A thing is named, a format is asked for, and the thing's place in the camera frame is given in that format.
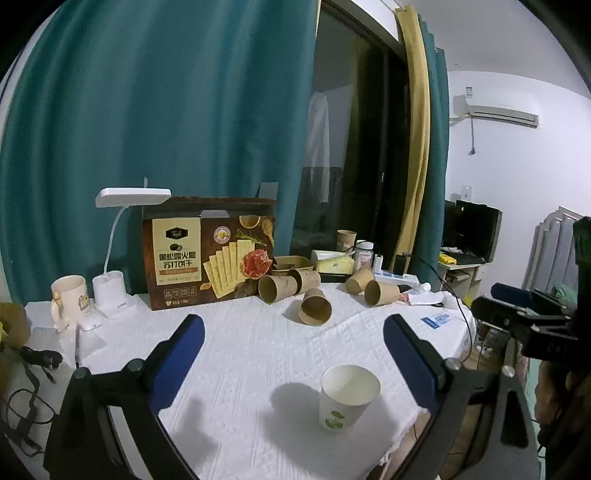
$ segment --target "computer monitor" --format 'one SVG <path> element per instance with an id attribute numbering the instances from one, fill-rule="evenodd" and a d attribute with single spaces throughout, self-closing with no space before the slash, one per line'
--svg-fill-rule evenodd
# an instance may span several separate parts
<path id="1" fill-rule="evenodd" d="M 503 212 L 484 204 L 456 202 L 456 247 L 492 262 L 501 230 Z"/>

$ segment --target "brown paper cup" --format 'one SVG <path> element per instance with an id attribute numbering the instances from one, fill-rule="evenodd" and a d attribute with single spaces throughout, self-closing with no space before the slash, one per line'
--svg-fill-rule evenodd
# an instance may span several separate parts
<path id="1" fill-rule="evenodd" d="M 259 296 L 269 305 L 295 295 L 296 291 L 297 282 L 295 278 L 288 275 L 283 277 L 265 275 L 259 280 Z"/>
<path id="2" fill-rule="evenodd" d="M 387 305 L 394 303 L 400 296 L 398 285 L 381 283 L 375 280 L 370 281 L 365 287 L 365 301 L 368 305 Z"/>
<path id="3" fill-rule="evenodd" d="M 311 288 L 320 287 L 320 274 L 314 270 L 292 269 L 289 275 L 294 277 L 297 282 L 297 293 L 304 293 Z"/>
<path id="4" fill-rule="evenodd" d="M 346 252 L 355 244 L 356 232 L 351 230 L 337 230 L 336 231 L 336 251 Z"/>
<path id="5" fill-rule="evenodd" d="M 374 272 L 368 268 L 360 268 L 347 279 L 345 288 L 351 295 L 359 295 L 365 290 L 365 286 L 374 279 Z"/>
<path id="6" fill-rule="evenodd" d="M 318 327 L 328 321 L 332 315 L 332 305 L 319 288 L 311 288 L 304 295 L 300 305 L 300 320 L 306 325 Z"/>

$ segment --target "paper cup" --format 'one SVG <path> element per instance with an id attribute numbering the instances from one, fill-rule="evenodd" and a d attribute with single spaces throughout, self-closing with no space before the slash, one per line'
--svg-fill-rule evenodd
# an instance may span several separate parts
<path id="1" fill-rule="evenodd" d="M 379 395 L 378 378 L 357 365 L 338 365 L 322 375 L 320 425 L 331 432 L 346 430 Z"/>
<path id="2" fill-rule="evenodd" d="M 336 251 L 346 252 L 355 244 L 356 232 L 351 230 L 337 230 L 336 231 Z"/>
<path id="3" fill-rule="evenodd" d="M 284 277 L 265 275 L 259 280 L 259 296 L 269 305 L 295 295 L 296 291 L 297 282 L 289 275 Z"/>
<path id="4" fill-rule="evenodd" d="M 394 303 L 399 296 L 398 285 L 372 280 L 365 286 L 365 301 L 372 307 Z"/>
<path id="5" fill-rule="evenodd" d="M 300 320 L 306 325 L 318 327 L 328 321 L 332 315 L 332 305 L 319 288 L 311 288 L 304 295 L 298 311 Z"/>
<path id="6" fill-rule="evenodd" d="M 317 271 L 292 269 L 289 271 L 289 275 L 295 278 L 298 293 L 305 293 L 311 288 L 320 287 L 320 274 Z"/>
<path id="7" fill-rule="evenodd" d="M 347 279 L 345 288 L 351 295 L 359 295 L 365 290 L 365 286 L 374 279 L 374 272 L 368 268 L 360 268 Z"/>

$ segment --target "yellow curtain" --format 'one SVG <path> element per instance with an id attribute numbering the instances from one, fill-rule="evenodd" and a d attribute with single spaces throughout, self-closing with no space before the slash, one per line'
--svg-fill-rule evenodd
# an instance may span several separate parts
<path id="1" fill-rule="evenodd" d="M 398 255 L 413 251 L 427 175 L 431 108 L 427 57 L 417 11 L 412 5 L 408 5 L 405 9 L 397 9 L 396 16 L 402 29 L 407 52 L 411 108 L 407 194 L 402 226 L 395 249 L 395 253 Z M 394 267 L 394 258 L 392 256 L 390 269 Z"/>

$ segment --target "lamp head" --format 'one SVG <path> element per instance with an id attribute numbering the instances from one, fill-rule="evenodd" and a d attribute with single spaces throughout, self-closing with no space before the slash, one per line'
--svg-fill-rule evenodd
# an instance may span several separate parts
<path id="1" fill-rule="evenodd" d="M 159 205 L 171 196 L 169 189 L 108 188 L 99 192 L 95 205 L 97 208 Z"/>

